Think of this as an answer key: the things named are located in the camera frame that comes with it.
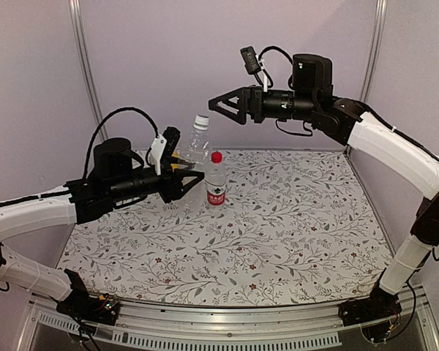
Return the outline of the clear plastic bottle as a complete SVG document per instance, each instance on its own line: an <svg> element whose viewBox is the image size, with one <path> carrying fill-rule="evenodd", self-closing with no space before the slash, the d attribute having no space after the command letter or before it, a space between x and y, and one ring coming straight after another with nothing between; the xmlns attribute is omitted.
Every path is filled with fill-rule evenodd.
<svg viewBox="0 0 439 351"><path fill-rule="evenodd" d="M206 166L211 153L209 129L202 131L193 127L190 137L182 142L179 153L182 158L189 159L197 163L195 170L206 172ZM204 201L204 192L205 181L202 182L197 196L186 200L182 198L179 202L182 205L185 205L188 209L196 211L201 207Z"/></svg>

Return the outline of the white blue bottle cap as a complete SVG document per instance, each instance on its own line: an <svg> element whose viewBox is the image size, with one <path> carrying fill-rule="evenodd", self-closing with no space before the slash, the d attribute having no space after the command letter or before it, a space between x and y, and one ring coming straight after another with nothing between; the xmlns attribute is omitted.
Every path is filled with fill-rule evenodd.
<svg viewBox="0 0 439 351"><path fill-rule="evenodd" d="M193 127L197 130L206 131L209 128L210 119L208 116L197 114Z"/></svg>

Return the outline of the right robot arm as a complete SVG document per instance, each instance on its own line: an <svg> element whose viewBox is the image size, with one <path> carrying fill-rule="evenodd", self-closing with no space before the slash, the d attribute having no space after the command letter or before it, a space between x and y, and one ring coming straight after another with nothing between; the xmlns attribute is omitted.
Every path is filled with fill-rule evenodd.
<svg viewBox="0 0 439 351"><path fill-rule="evenodd" d="M439 156L385 122L363 102L334 96L332 62L295 54L290 90L260 86L238 88L209 100L209 110L244 125L267 118L311 125L343 146L364 152L411 183L423 196L409 236L365 300L364 313L380 318L396 295L439 244Z"/></svg>

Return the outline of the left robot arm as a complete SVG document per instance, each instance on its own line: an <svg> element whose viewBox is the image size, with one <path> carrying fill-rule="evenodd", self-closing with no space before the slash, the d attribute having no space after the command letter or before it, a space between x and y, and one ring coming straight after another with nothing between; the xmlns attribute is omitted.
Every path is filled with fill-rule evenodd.
<svg viewBox="0 0 439 351"><path fill-rule="evenodd" d="M4 240L62 225L95 221L125 205L158 194L165 203L180 200L200 183L204 174L174 169L177 142L163 136L151 145L151 164L146 166L128 139L111 138L94 148L94 167L81 179L50 192L0 203L0 281L65 301L78 317L88 317L94 302L80 276L26 258Z"/></svg>

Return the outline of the yellow juice bottle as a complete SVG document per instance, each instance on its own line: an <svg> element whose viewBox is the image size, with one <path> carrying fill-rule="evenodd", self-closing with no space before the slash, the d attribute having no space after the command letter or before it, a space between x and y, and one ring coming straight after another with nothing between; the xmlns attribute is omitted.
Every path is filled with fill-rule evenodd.
<svg viewBox="0 0 439 351"><path fill-rule="evenodd" d="M175 163L172 163L171 167L172 167L173 170L175 170L175 169L183 169L184 168L182 163L180 163L179 161L177 161Z"/></svg>

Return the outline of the red cap water bottle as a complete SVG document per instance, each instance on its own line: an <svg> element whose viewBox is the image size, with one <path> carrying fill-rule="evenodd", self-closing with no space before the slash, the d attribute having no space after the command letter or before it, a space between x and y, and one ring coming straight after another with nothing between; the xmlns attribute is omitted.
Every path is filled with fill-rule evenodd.
<svg viewBox="0 0 439 351"><path fill-rule="evenodd" d="M219 211L225 205L226 169L219 151L211 153L206 168L206 200L211 210Z"/></svg>

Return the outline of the floral table mat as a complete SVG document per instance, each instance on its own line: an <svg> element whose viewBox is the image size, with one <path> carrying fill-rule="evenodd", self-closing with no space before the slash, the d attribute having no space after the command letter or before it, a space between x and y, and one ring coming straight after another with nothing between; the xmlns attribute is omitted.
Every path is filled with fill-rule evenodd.
<svg viewBox="0 0 439 351"><path fill-rule="evenodd" d="M366 295L392 254L340 152L225 151L219 208L158 197L77 226L59 268L93 292L204 306Z"/></svg>

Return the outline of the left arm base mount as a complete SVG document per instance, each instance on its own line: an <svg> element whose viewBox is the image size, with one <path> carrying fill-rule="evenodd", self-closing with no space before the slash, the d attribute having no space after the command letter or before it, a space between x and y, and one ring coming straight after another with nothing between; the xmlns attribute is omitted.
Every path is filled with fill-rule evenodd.
<svg viewBox="0 0 439 351"><path fill-rule="evenodd" d="M71 291L67 298L57 302L56 311L75 319L114 326L119 317L120 300L107 293L91 296L76 272L69 269L64 272L70 279Z"/></svg>

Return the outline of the aluminium front rail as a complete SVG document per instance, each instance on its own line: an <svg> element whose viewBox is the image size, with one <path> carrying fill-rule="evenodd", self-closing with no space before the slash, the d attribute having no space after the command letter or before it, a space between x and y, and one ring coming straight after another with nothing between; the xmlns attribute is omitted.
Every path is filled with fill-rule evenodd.
<svg viewBox="0 0 439 351"><path fill-rule="evenodd" d="M86 335L55 303L33 295L18 350L439 350L439 331L424 289L399 294L402 313L392 338L367 341L363 327L344 326L339 304L205 308L121 302L114 326L90 324Z"/></svg>

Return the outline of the right metal frame post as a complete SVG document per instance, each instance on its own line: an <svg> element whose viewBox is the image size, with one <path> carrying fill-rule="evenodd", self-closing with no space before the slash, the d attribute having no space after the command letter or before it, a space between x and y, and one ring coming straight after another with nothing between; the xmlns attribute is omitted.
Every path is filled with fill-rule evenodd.
<svg viewBox="0 0 439 351"><path fill-rule="evenodd" d="M361 84L359 99L362 102L367 102L369 99L372 82L375 76L375 71L378 63L378 57L383 41L383 32L386 22L387 14L387 0L377 0L375 2L375 16L372 26L372 36L369 43L369 54L367 64L364 71L364 79Z"/></svg>

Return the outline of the metal frame post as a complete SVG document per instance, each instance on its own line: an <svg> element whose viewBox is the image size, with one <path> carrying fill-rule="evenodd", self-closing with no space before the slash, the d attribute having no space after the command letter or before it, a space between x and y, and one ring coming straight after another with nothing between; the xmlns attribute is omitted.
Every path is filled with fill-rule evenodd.
<svg viewBox="0 0 439 351"><path fill-rule="evenodd" d="M372 26L372 36L369 43L369 54L367 64L364 71L364 79L361 84L359 99L362 102L367 102L369 99L372 82L375 76L375 71L378 63L378 57L383 41L383 32L386 22L387 14L387 0L377 0L375 2L375 16Z"/></svg>
<svg viewBox="0 0 439 351"><path fill-rule="evenodd" d="M83 26L83 16L81 12L80 1L69 0L70 18L72 21L72 30L75 38L75 45L77 49L80 68L83 73L83 82L86 88L86 93L89 99L92 115L96 126L103 120L100 101L97 94L96 84L91 69L91 62L89 58L89 50L86 43L86 35Z"/></svg>

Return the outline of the left metal frame post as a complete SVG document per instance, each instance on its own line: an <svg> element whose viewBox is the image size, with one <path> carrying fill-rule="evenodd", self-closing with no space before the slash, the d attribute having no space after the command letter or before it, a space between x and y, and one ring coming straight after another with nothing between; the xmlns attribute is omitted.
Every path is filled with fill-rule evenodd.
<svg viewBox="0 0 439 351"><path fill-rule="evenodd" d="M103 120L100 101L97 94L96 84L91 69L91 62L89 58L89 50L86 43L86 35L83 26L83 16L81 12L80 1L69 0L70 18L72 21L72 30L75 38L75 45L77 49L80 68L83 73L83 82L86 88L86 93L89 99L92 115L96 126Z"/></svg>

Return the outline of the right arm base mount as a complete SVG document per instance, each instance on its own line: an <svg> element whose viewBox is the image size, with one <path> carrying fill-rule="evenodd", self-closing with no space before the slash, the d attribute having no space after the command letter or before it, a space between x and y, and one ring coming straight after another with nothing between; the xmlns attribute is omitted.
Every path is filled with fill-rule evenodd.
<svg viewBox="0 0 439 351"><path fill-rule="evenodd" d="M367 298L350 298L338 306L338 315L344 326L385 319L361 330L363 337L375 344L389 339L401 312L398 295L391 295L379 287L375 287Z"/></svg>

